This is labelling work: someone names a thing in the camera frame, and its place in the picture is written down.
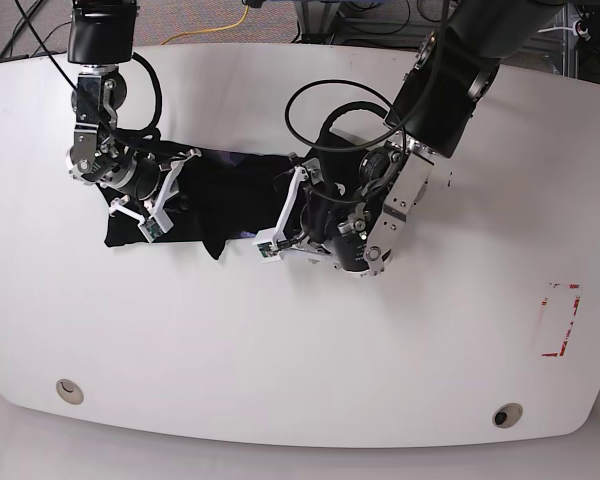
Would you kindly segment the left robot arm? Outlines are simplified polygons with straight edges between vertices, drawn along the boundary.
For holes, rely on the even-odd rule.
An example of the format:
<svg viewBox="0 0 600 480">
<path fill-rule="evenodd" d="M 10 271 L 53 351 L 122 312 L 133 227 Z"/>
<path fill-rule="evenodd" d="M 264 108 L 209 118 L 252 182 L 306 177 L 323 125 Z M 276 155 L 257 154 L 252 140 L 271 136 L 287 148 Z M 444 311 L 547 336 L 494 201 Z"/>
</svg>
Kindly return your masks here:
<svg viewBox="0 0 600 480">
<path fill-rule="evenodd" d="M 293 181 L 307 194 L 308 242 L 348 273 L 384 271 L 392 247 L 433 170 L 450 158 L 501 61 L 550 20 L 560 1 L 445 1 L 395 100 L 349 102 L 332 111 L 311 147 L 318 180 Z M 390 133 L 356 146 L 328 143 L 334 123 L 355 111 L 383 118 Z"/>
</svg>

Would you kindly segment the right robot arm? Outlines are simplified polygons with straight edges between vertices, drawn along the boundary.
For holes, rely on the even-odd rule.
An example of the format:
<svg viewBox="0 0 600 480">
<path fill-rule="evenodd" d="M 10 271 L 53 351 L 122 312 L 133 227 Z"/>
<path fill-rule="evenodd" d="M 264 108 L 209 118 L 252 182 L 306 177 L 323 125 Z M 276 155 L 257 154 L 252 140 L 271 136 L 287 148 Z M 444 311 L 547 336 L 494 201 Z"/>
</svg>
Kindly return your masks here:
<svg viewBox="0 0 600 480">
<path fill-rule="evenodd" d="M 81 71 L 72 93 L 74 143 L 67 168 L 85 185 L 117 192 L 110 214 L 134 219 L 146 239 L 154 241 L 172 229 L 165 206 L 179 194 L 178 177 L 186 162 L 201 152 L 161 138 L 161 85 L 154 68 L 133 50 L 138 11 L 135 1 L 72 4 L 68 61 Z M 137 130 L 118 124 L 128 92 L 119 67 L 129 61 L 145 69 L 154 92 L 153 115 Z"/>
</svg>

